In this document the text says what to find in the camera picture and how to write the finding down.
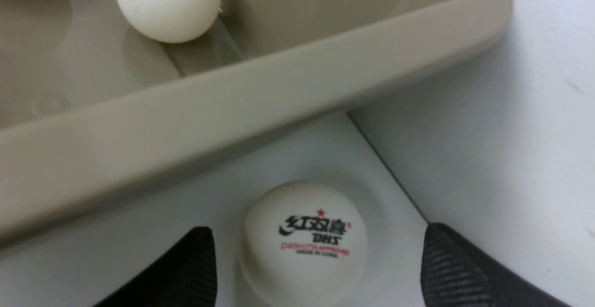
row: white table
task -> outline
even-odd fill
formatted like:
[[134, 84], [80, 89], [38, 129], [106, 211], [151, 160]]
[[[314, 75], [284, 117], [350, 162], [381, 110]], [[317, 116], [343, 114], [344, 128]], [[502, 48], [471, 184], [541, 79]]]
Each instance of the white table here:
[[264, 306], [238, 273], [249, 206], [290, 180], [343, 191], [361, 212], [369, 252], [364, 277], [340, 307], [423, 305], [419, 271], [425, 221], [351, 121], [340, 115], [245, 157], [0, 253], [0, 305], [86, 307], [114, 292], [193, 226], [214, 231], [217, 307]]
[[486, 55], [357, 113], [429, 220], [595, 304], [595, 0], [515, 0]]

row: beige plastic tray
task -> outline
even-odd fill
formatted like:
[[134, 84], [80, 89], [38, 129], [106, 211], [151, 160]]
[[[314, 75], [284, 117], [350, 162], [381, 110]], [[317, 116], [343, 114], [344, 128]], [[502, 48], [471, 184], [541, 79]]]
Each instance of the beige plastic tray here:
[[164, 46], [115, 0], [0, 0], [0, 238], [468, 57], [512, 0], [224, 0]]

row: white ping pong ball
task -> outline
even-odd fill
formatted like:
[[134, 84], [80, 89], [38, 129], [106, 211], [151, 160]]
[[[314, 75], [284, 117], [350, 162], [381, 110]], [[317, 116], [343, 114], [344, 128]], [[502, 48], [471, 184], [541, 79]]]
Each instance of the white ping pong ball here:
[[342, 193], [314, 182], [284, 184], [247, 213], [239, 262], [250, 288], [273, 307], [328, 307], [361, 277], [364, 222]]
[[181, 43], [204, 34], [221, 0], [117, 0], [130, 25], [153, 40]]

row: tray rim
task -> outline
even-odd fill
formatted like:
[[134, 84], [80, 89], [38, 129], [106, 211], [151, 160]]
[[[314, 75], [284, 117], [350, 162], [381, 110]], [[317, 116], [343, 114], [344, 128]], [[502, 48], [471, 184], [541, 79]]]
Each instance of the tray rim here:
[[0, 239], [476, 54], [506, 31], [512, 7], [449, 0], [1, 131]]

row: dhs logo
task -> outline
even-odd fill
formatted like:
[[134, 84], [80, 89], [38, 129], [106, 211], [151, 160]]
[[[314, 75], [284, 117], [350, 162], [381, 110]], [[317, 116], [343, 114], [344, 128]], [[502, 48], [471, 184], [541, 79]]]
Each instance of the dhs logo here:
[[338, 246], [348, 229], [351, 229], [351, 223], [341, 219], [325, 218], [326, 212], [322, 209], [316, 212], [316, 216], [289, 216], [285, 223], [279, 226], [279, 234], [289, 236], [296, 231], [309, 231], [312, 234], [312, 243]]

